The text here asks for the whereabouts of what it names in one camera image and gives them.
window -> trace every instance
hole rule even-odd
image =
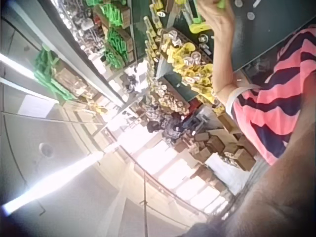
[[[218,195],[219,195],[218,190],[211,187],[207,187],[200,194],[196,195],[194,198],[191,199],[191,204],[198,209],[204,209]]]
[[[181,185],[176,194],[184,200],[190,200],[205,185],[200,177],[196,176],[185,184]]]
[[[177,152],[161,141],[152,149],[144,151],[137,159],[139,164],[150,174],[155,174],[169,163]]]
[[[132,154],[143,147],[155,135],[155,132],[149,133],[146,127],[138,124],[133,129],[126,130],[119,136],[118,142]]]
[[[218,197],[211,205],[209,205],[204,212],[207,214],[211,214],[219,205],[220,207],[217,209],[217,212],[221,212],[225,206],[228,204],[227,201],[225,201],[225,198]]]
[[[177,161],[168,170],[166,170],[160,177],[159,181],[169,189],[174,189],[182,180],[190,173],[192,169],[183,160]]]

pole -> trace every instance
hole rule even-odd
[[[145,225],[145,237],[148,237],[147,199],[146,199],[146,172],[144,172],[144,225]]]

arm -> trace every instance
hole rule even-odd
[[[214,31],[213,88],[218,99],[226,105],[229,94],[237,88],[232,68],[232,45],[234,37],[234,13],[230,1],[226,8],[217,7],[218,0],[199,0],[197,7]]]
[[[220,39],[214,39],[213,88],[219,101],[226,105],[230,93],[237,88],[234,83],[232,68],[232,38],[228,37],[227,45]]]

green plastic part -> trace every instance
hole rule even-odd
[[[87,6],[95,6],[97,4],[102,3],[102,0],[85,0],[85,2],[87,3]]]
[[[125,63],[128,63],[127,45],[122,36],[113,28],[108,31],[108,44],[123,58]]]
[[[224,9],[225,8],[225,1],[226,0],[220,0],[220,2],[217,4],[218,8]]]
[[[123,16],[121,11],[112,3],[100,5],[103,15],[105,15],[109,22],[114,26],[123,25]]]

brown box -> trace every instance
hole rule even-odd
[[[68,89],[74,96],[82,95],[88,85],[71,67],[59,59],[54,68],[55,80]]]
[[[198,147],[202,150],[206,147],[205,143],[204,142],[197,142],[198,144]]]
[[[197,142],[206,142],[209,140],[209,134],[208,134],[208,132],[199,133],[199,134],[195,135],[194,139]]]
[[[237,146],[239,148],[245,148],[253,157],[258,153],[257,149],[244,135],[237,142]]]
[[[222,192],[226,189],[226,186],[222,181],[218,180],[214,185],[214,188],[217,189],[219,192]]]
[[[224,143],[219,139],[218,136],[211,136],[211,138],[206,143],[207,146],[210,146],[213,151],[221,153],[225,148]]]
[[[213,171],[209,170],[204,165],[200,165],[196,172],[191,175],[190,179],[193,179],[196,176],[200,177],[205,182],[210,182],[215,178]]]
[[[128,53],[128,61],[133,62],[134,61],[134,51],[130,51]]]
[[[205,163],[212,154],[213,154],[213,151],[209,147],[205,147],[202,151],[193,155],[193,157],[194,159],[200,161],[201,163]]]
[[[186,148],[188,148],[188,146],[183,141],[180,141],[177,145],[174,146],[174,150],[178,153],[183,152]]]
[[[131,52],[134,49],[134,43],[133,38],[123,29],[116,27],[115,30],[119,35],[123,38],[123,40],[126,42],[127,51]]]
[[[123,6],[119,2],[114,2],[113,5],[115,5],[121,12],[122,14],[122,20],[123,20],[123,25],[122,28],[125,29],[130,25],[130,9],[128,6]]]
[[[232,118],[227,113],[223,113],[217,118],[222,123],[225,130],[228,131],[228,133],[231,133],[231,134],[241,133],[241,130],[239,129],[239,127],[236,125],[234,120],[232,120]]]
[[[235,153],[234,160],[244,171],[250,171],[256,163],[256,160],[245,149],[239,149]]]
[[[233,156],[237,151],[238,151],[238,146],[236,144],[228,144],[224,150],[223,153],[224,155],[226,155],[227,157],[231,157]]]

